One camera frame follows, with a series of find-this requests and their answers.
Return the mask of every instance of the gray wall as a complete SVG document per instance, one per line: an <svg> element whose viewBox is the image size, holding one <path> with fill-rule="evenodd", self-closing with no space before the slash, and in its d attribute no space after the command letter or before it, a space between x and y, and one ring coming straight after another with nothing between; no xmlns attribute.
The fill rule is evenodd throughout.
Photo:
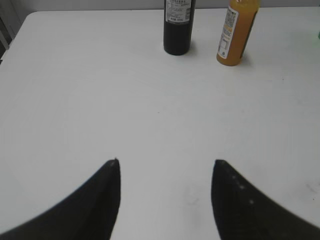
<svg viewBox="0 0 320 240"><path fill-rule="evenodd" d="M36 11L161 9L163 0L11 0L21 21ZM229 0L197 0L197 8L224 8ZM319 6L320 0L261 0L262 7Z"/></svg>

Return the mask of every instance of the juice bottle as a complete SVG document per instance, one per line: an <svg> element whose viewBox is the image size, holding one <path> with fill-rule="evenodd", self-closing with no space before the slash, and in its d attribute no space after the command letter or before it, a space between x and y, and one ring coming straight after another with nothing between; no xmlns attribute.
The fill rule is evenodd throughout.
<svg viewBox="0 0 320 240"><path fill-rule="evenodd" d="M216 56L220 63L241 62L259 6L260 0L230 0Z"/></svg>

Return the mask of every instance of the black bottle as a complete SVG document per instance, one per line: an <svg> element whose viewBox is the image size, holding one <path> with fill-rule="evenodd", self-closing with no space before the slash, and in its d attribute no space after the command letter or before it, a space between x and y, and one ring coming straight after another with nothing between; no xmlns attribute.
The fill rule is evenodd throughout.
<svg viewBox="0 0 320 240"><path fill-rule="evenodd" d="M196 0L164 0L164 50L172 55L189 51Z"/></svg>

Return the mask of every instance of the bottle label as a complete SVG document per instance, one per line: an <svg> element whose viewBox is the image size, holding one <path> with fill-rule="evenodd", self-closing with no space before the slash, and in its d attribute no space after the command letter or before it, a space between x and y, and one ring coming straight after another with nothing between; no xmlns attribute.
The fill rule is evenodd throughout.
<svg viewBox="0 0 320 240"><path fill-rule="evenodd" d="M239 13L233 10L230 6L226 12L225 23L219 43L218 54L223 59L227 59L229 54L232 38L235 33Z"/></svg>
<svg viewBox="0 0 320 240"><path fill-rule="evenodd" d="M191 0L166 0L166 22L187 24L190 21L190 14Z"/></svg>

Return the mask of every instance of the dark glass bottle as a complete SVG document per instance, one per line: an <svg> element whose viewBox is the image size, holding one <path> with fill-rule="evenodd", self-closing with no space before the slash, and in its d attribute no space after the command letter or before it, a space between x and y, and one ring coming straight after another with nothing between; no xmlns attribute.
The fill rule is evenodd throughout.
<svg viewBox="0 0 320 240"><path fill-rule="evenodd" d="M164 0L164 50L172 55L189 51L196 0Z"/></svg>

